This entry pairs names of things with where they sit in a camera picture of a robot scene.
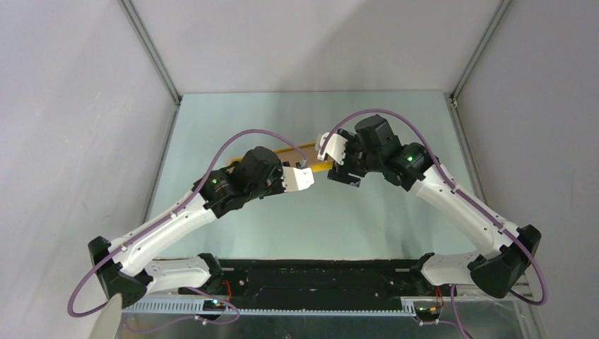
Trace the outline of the yellow wooden picture frame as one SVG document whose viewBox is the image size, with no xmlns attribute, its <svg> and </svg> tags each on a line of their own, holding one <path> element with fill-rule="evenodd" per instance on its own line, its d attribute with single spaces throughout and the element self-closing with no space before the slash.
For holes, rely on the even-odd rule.
<svg viewBox="0 0 599 339">
<path fill-rule="evenodd" d="M 227 172 L 237 176 L 250 174 L 267 177 L 311 177 L 314 173 L 331 170 L 332 160 L 319 160 L 315 144 L 304 144 L 298 148 L 288 146 L 270 149 L 256 146 L 243 157 L 231 159 Z"/>
</svg>

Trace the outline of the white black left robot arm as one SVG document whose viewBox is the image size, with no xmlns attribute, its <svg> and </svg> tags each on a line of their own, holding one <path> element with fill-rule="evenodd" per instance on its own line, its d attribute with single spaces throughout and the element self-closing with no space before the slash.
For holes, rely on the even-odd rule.
<svg viewBox="0 0 599 339">
<path fill-rule="evenodd" d="M 220 291 L 223 270 L 214 255 L 158 259 L 158 254 L 254 199 L 285 193 L 293 171 L 272 150 L 257 146 L 240 161 L 209 171 L 170 211 L 128 235 L 90 241 L 88 250 L 99 265 L 95 274 L 106 297 L 120 294 L 122 306 L 128 307 L 147 294 L 172 288 L 199 287 L 210 295 Z"/>
</svg>

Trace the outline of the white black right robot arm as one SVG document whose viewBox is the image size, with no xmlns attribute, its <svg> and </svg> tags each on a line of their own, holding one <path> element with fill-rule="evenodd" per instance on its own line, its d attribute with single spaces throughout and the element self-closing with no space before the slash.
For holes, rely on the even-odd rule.
<svg viewBox="0 0 599 339">
<path fill-rule="evenodd" d="M 333 163 L 328 179 L 358 187 L 367 174 L 380 173 L 445 214 L 474 244 L 469 253 L 423 255 L 410 277 L 419 295 L 456 284 L 504 298 L 532 264 L 541 240 L 536 227 L 519 227 L 494 212 L 456 182 L 425 142 L 401 143 L 389 122 L 372 110 L 353 132 L 338 124 L 319 136 L 315 148 L 318 159 Z"/>
</svg>

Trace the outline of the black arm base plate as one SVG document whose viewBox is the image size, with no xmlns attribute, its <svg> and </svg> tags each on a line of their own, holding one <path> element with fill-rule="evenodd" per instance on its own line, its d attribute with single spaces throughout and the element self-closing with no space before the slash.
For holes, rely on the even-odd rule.
<svg viewBox="0 0 599 339">
<path fill-rule="evenodd" d="M 222 273 L 201 291 L 240 306 L 328 307 L 351 302 L 398 306 L 406 297 L 449 297 L 449 285 L 430 285 L 413 259 L 222 259 Z"/>
</svg>

